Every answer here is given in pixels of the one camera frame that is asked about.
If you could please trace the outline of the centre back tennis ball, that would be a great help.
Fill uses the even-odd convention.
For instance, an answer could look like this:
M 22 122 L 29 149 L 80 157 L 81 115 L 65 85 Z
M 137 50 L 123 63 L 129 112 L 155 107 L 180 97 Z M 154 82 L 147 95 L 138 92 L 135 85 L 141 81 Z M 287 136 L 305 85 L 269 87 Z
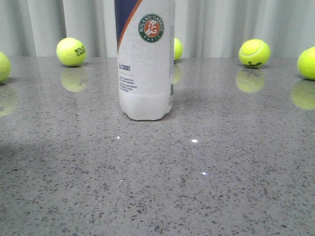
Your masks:
M 177 38 L 174 38 L 174 61 L 177 61 L 181 58 L 183 53 L 183 45 L 181 41 Z

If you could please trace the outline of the tennis ball Wilson print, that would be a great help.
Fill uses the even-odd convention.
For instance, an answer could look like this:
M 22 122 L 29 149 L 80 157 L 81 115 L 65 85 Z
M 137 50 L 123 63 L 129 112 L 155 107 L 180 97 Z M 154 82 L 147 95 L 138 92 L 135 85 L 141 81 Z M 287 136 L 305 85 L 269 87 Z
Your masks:
M 248 67 L 260 67 L 270 58 L 269 45 L 261 39 L 246 41 L 239 50 L 240 62 Z

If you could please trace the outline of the tennis ball Roland Garros print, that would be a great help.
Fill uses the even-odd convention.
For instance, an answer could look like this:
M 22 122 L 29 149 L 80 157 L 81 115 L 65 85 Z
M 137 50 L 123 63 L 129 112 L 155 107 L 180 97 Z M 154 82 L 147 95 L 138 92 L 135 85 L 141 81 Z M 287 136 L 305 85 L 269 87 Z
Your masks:
M 62 64 L 72 67 L 82 64 L 87 52 L 81 41 L 67 37 L 57 44 L 56 55 Z

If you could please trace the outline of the tennis ball edge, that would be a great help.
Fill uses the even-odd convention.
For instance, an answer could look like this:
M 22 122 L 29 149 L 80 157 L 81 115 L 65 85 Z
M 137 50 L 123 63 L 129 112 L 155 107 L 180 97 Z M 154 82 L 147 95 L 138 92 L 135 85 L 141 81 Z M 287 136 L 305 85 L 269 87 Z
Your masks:
M 4 82 L 10 75 L 11 62 L 9 58 L 0 52 L 0 82 Z
M 298 58 L 297 67 L 302 76 L 315 79 L 315 48 L 310 47 L 303 51 Z

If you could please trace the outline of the grey curtain backdrop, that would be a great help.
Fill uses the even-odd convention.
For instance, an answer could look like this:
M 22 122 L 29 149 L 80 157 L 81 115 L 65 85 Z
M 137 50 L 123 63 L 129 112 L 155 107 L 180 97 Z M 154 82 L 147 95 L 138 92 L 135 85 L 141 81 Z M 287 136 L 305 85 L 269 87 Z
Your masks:
M 253 38 L 277 58 L 296 58 L 315 44 L 312 0 L 178 0 L 175 37 L 184 58 L 230 58 Z M 115 57 L 112 0 L 3 0 L 0 49 L 8 56 L 52 57 L 65 37 L 82 41 L 89 57 Z

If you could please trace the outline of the tennis ball far left edge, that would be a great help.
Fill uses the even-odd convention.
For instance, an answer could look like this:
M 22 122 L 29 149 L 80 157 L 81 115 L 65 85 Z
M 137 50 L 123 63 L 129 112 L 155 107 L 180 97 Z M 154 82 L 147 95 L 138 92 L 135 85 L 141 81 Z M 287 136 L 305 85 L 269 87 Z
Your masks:
M 10 75 L 11 62 L 9 58 L 0 52 L 0 82 L 4 82 Z

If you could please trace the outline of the tennis ball far right edge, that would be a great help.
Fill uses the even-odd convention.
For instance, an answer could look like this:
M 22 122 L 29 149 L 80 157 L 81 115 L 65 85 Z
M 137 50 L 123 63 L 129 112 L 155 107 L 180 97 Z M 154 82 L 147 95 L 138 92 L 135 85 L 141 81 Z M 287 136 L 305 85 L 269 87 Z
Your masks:
M 315 79 L 315 48 L 310 47 L 303 51 L 298 58 L 297 67 L 302 76 Z

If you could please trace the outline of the white blue tennis ball can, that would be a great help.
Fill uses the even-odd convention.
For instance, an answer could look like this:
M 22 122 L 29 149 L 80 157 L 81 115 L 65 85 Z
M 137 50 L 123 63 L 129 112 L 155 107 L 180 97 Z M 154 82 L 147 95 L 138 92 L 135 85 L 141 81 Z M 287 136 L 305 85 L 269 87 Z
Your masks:
M 159 120 L 173 102 L 173 0 L 116 0 L 119 102 L 133 120 Z

